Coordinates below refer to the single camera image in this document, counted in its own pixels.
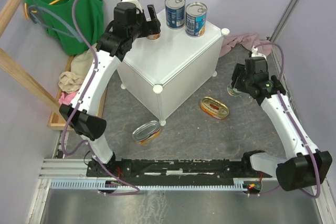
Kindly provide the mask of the white lid green jar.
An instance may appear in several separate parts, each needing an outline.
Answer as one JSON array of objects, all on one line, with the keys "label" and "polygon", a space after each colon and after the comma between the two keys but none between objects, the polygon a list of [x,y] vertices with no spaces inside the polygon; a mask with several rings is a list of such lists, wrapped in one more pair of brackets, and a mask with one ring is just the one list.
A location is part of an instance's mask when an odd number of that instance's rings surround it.
[{"label": "white lid green jar", "polygon": [[241,92],[238,91],[237,89],[235,89],[233,86],[232,86],[232,83],[230,82],[227,86],[227,92],[229,93],[229,95],[233,96],[233,97],[237,97],[237,96],[240,96]]}]

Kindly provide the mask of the tall blue label can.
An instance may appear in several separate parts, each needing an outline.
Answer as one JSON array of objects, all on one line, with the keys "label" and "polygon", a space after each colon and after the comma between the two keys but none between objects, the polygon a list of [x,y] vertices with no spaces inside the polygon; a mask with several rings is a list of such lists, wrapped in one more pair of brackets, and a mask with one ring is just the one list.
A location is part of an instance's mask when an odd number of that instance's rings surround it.
[{"label": "tall blue label can", "polygon": [[184,26],[186,0],[165,0],[166,24],[171,29]]}]

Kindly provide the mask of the small pink label can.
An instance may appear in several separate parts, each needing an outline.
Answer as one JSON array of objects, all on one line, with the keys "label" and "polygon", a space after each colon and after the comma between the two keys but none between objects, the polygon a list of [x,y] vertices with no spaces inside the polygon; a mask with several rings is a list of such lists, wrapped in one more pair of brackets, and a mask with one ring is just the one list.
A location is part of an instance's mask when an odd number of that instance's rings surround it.
[{"label": "small pink label can", "polygon": [[152,34],[152,35],[148,35],[146,38],[149,39],[149,40],[157,40],[161,37],[161,34],[158,33],[158,34]]}]

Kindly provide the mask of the blue white label can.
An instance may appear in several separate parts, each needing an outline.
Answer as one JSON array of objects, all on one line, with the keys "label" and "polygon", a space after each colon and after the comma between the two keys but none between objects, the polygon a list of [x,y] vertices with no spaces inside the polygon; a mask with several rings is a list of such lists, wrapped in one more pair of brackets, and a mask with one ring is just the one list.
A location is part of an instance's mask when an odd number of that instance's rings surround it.
[{"label": "blue white label can", "polygon": [[185,31],[191,37],[205,33],[207,6],[201,2],[192,2],[185,10]]}]

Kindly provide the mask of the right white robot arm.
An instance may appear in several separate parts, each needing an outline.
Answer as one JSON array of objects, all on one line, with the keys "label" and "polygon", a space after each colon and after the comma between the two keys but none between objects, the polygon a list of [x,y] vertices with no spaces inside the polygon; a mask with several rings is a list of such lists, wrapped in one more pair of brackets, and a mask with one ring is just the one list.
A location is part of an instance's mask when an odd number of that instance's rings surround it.
[{"label": "right white robot arm", "polygon": [[284,159],[262,151],[245,153],[241,172],[254,177],[264,172],[275,177],[285,191],[315,186],[318,198],[332,164],[328,151],[320,151],[297,119],[286,94],[286,89],[276,76],[270,76],[264,57],[247,58],[236,64],[230,87],[250,95],[271,120],[285,150]]}]

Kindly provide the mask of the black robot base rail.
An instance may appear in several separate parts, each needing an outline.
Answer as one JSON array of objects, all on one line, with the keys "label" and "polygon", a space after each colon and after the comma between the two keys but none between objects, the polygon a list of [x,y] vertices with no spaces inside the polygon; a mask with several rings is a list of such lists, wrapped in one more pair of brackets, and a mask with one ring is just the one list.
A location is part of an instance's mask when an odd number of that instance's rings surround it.
[{"label": "black robot base rail", "polygon": [[269,178],[245,161],[122,159],[112,174],[135,186],[231,186],[235,178]]}]

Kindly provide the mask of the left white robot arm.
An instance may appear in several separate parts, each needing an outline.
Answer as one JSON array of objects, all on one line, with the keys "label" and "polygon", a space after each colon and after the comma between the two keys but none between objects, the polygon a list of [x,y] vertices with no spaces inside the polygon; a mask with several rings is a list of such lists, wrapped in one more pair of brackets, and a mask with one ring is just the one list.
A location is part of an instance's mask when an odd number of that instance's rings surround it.
[{"label": "left white robot arm", "polygon": [[116,164],[104,132],[106,120],[97,116],[101,97],[113,73],[137,38],[156,35],[161,31],[155,7],[147,6],[149,18],[134,3],[121,2],[114,8],[114,19],[99,38],[94,49],[94,60],[77,95],[69,105],[61,105],[60,113],[74,131],[87,143],[94,159],[100,162],[98,171],[112,176]]}]

